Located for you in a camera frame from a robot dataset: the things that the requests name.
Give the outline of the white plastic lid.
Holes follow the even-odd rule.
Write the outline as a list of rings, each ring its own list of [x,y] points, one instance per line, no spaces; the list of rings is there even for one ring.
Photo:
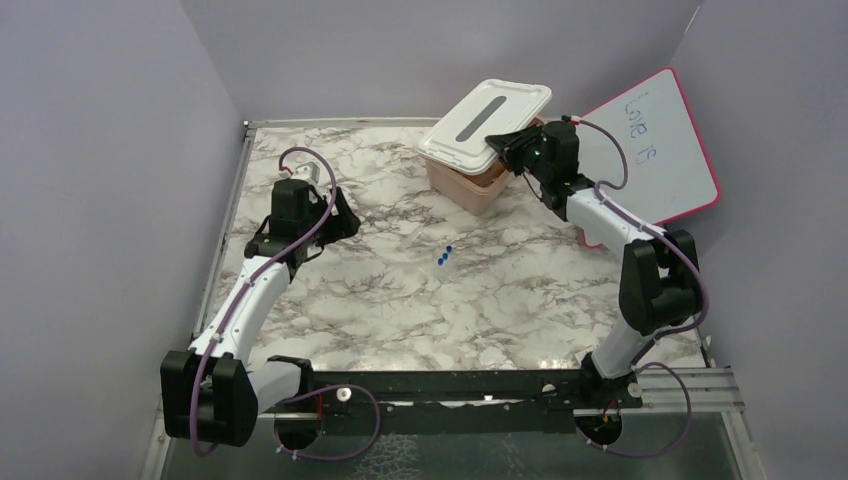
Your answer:
[[[496,157],[485,138],[527,127],[551,99],[545,85],[484,80],[418,140],[415,151],[465,175],[480,175]]]

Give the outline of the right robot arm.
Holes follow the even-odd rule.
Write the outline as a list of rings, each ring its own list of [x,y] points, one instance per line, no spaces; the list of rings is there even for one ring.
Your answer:
[[[558,218],[593,233],[621,261],[621,318],[581,362],[579,398],[600,407],[623,389],[633,367],[661,338],[694,329],[705,319],[708,296],[694,238],[646,222],[606,195],[613,183],[580,171],[581,120],[564,117],[522,130],[488,135],[503,167],[531,175],[539,200]]]

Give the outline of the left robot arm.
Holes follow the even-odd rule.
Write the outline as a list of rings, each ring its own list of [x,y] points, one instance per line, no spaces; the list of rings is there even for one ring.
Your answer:
[[[341,188],[318,193],[311,180],[277,181],[271,212],[244,249],[236,283],[220,311],[185,351],[170,351],[160,365],[166,433],[174,438],[243,446],[260,414],[279,403],[290,410],[313,401],[307,360],[284,357],[254,371],[246,364],[272,307],[310,249],[355,236],[360,219]]]

